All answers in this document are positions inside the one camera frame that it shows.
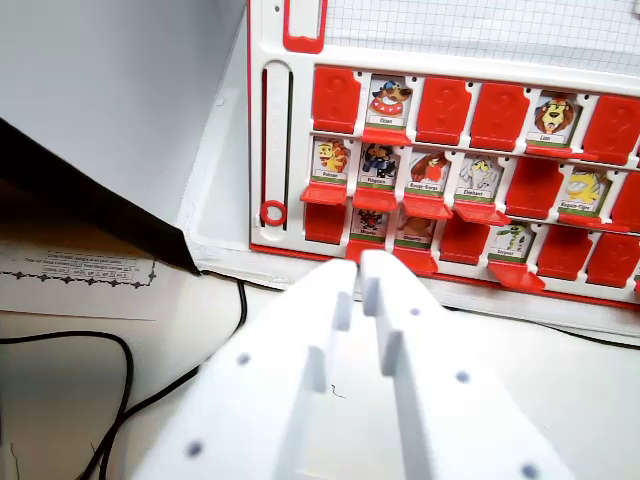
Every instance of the white table surface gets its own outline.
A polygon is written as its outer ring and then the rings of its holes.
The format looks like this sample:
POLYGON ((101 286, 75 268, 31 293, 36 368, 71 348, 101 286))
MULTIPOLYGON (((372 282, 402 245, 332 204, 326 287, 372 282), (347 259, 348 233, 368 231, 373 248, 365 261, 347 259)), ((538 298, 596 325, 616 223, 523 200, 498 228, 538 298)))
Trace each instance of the white table surface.
MULTIPOLYGON (((169 320, 0 312, 0 334, 86 329, 120 335, 134 350, 131 401, 138 402, 215 352, 238 321, 235 283, 174 274, 180 281, 169 320)), ((248 323, 275 295, 279 293, 247 287, 248 323)), ((391 384, 375 368, 373 322, 362 315, 360 304, 354 308, 352 329, 340 334, 331 372, 336 392, 347 398, 329 393, 318 399, 301 468, 336 480, 399 478, 402 466, 391 384)), ((576 478, 640 477, 639 351, 466 312, 452 314, 450 325, 447 341, 455 341, 495 369, 576 478)), ((20 480, 76 478, 119 402, 124 361, 118 347, 76 338, 0 348, 6 479, 17 478, 7 448, 10 443, 18 457, 20 480)), ((110 479, 131 478, 183 392, 130 421, 118 437, 110 479)))

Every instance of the cartoon elephant card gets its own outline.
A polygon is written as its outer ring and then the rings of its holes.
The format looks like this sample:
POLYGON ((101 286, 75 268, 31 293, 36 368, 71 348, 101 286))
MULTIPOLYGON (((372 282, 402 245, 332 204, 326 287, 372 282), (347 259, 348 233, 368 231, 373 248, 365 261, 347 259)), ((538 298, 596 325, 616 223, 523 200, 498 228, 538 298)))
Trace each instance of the cartoon elephant card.
POLYGON ((375 210, 355 208, 351 220, 350 237, 356 240, 368 240, 382 243, 387 236, 389 214, 375 210))
POLYGON ((450 168, 451 162, 445 158, 444 151, 414 150, 405 192, 442 196, 450 168))
POLYGON ((347 165, 351 151, 340 138, 315 137, 311 179, 317 182, 347 183, 347 165))
POLYGON ((548 147, 568 146, 581 111, 575 95, 543 91, 527 133, 527 143, 548 147))
POLYGON ((412 95, 404 77, 372 75, 366 125, 404 130, 412 95))
POLYGON ((491 227, 488 258, 525 263, 535 236, 526 223, 512 222, 504 227, 491 227))
POLYGON ((462 161, 454 198, 492 203, 500 185, 502 171, 498 157, 467 155, 462 161))

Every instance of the white wall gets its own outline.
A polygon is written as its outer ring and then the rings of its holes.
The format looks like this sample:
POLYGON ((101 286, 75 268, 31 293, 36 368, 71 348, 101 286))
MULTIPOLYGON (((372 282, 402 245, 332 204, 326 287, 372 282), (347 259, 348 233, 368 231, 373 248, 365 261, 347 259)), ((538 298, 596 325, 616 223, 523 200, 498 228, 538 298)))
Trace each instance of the white wall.
POLYGON ((0 0, 0 117, 173 223, 243 9, 0 0))

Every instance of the red ring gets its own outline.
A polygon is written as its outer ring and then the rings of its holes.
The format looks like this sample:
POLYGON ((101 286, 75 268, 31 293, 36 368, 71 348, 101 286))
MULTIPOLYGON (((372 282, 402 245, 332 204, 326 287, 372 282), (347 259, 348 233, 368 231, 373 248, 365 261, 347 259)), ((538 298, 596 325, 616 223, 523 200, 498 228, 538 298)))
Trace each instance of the red ring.
POLYGON ((279 227, 287 220, 287 207, 282 202, 277 200, 268 200, 260 207, 260 217, 262 221, 270 227, 279 227), (276 207, 282 214, 278 220, 272 220, 269 218, 269 207, 276 207))

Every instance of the gripper screw hole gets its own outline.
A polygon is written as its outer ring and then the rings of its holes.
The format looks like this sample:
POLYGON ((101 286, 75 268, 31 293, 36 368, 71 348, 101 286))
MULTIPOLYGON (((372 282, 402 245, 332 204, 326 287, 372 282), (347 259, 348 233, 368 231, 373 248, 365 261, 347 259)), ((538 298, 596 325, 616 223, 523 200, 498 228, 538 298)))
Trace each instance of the gripper screw hole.
POLYGON ((471 377, 467 372, 465 372, 464 370, 461 370, 458 373, 456 373, 456 380, 458 380, 460 383, 469 383, 469 380, 471 380, 471 377))
POLYGON ((524 465, 522 475, 524 478, 538 478, 538 470, 533 465, 524 465))
POLYGON ((204 449, 204 445, 202 442, 198 440, 194 440, 189 445, 187 445, 187 457, 195 458, 202 453, 204 449))
POLYGON ((251 357, 249 356, 249 354, 247 353, 243 353, 241 355, 238 355, 238 358, 236 359, 236 362, 238 363, 238 365, 240 365, 241 367, 244 367, 247 363, 249 363, 251 361, 251 357))

